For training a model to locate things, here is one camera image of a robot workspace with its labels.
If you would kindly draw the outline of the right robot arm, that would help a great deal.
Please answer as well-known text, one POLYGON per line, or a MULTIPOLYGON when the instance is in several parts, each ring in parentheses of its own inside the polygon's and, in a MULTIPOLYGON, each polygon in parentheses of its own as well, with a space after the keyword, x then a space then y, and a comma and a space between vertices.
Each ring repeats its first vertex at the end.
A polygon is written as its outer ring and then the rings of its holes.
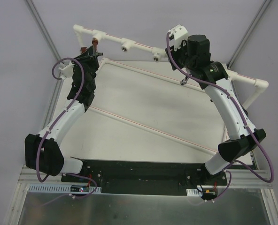
POLYGON ((201 167, 201 182, 211 185, 223 169, 254 150, 266 133, 248 119, 232 92, 232 83, 223 65, 211 60, 210 41, 206 36, 191 35, 182 38, 178 46, 170 46, 174 38, 167 33, 165 51, 172 69, 199 84, 214 103, 228 131, 229 139, 220 143, 218 152, 201 167))

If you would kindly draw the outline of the brown water faucet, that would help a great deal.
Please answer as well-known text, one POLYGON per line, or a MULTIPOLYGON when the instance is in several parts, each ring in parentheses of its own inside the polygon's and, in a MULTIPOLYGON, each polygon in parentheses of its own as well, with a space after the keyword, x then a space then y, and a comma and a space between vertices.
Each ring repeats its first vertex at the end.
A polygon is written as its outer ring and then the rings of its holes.
POLYGON ((97 52, 97 45, 99 41, 96 38, 92 39, 92 45, 90 47, 83 46, 80 48, 80 53, 85 53, 86 51, 89 51, 90 54, 94 54, 97 52))

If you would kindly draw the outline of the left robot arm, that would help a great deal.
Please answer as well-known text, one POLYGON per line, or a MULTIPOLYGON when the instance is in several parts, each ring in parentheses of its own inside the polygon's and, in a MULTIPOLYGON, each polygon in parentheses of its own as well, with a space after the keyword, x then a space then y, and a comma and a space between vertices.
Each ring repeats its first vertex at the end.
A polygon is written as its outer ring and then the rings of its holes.
POLYGON ((72 173, 77 182, 84 182, 88 171, 80 159, 65 156, 60 145, 74 125, 90 107, 95 97, 95 78, 99 69, 97 45, 82 47, 75 58, 64 58, 53 67, 60 71, 59 80, 72 78, 71 89, 62 111, 38 134, 25 138, 25 164, 28 168, 47 176, 72 173))

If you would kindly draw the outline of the white pipe frame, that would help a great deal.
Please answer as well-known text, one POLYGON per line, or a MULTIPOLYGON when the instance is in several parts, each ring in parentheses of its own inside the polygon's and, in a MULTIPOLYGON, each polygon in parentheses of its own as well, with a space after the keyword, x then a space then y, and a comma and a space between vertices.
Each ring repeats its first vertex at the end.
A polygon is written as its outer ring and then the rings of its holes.
POLYGON ((93 38, 106 65, 115 69, 98 79, 95 107, 180 138, 196 150, 217 153, 228 137, 217 108, 197 82, 179 84, 183 75, 172 70, 163 48, 74 25, 64 52, 79 54, 93 38))

